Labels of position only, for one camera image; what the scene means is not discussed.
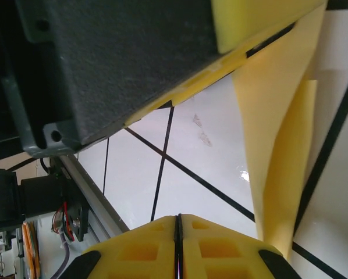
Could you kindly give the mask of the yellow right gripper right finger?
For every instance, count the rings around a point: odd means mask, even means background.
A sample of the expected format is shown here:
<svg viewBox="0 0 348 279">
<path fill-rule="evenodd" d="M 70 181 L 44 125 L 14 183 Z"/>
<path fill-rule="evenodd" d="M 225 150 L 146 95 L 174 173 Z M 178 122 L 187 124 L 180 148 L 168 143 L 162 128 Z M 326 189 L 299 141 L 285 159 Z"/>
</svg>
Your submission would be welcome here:
<svg viewBox="0 0 348 279">
<path fill-rule="evenodd" d="M 192 214 L 178 215 L 178 279 L 301 279 L 272 245 Z"/>
</svg>

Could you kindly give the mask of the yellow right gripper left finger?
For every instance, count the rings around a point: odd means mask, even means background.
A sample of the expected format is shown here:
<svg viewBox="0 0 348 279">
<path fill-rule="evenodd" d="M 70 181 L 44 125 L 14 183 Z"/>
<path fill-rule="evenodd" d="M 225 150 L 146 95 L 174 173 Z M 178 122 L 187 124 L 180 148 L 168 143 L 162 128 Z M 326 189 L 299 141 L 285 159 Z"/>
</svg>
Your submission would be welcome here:
<svg viewBox="0 0 348 279">
<path fill-rule="evenodd" d="M 63 279 L 176 279 L 176 217 L 166 216 L 89 247 Z"/>
</svg>

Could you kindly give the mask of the yellow cloth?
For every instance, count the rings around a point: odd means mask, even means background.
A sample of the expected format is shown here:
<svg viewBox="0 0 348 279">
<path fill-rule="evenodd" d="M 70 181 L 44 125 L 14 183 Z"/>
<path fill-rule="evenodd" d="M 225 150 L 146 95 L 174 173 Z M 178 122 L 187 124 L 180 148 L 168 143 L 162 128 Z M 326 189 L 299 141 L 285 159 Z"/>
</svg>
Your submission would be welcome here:
<svg viewBox="0 0 348 279">
<path fill-rule="evenodd" d="M 313 137 L 317 81 L 308 70 L 325 13 L 321 4 L 250 57 L 232 79 L 258 238 L 290 258 Z"/>
</svg>

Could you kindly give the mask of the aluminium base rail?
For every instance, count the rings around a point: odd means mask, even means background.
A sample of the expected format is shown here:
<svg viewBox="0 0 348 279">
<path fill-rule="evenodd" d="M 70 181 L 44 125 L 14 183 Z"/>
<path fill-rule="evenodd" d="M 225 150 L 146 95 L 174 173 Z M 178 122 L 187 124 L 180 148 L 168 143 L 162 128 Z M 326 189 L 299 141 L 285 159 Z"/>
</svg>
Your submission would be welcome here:
<svg viewBox="0 0 348 279">
<path fill-rule="evenodd" d="M 98 242 L 129 231 L 128 226 L 73 155 L 59 157 L 89 204 L 88 229 Z"/>
</svg>

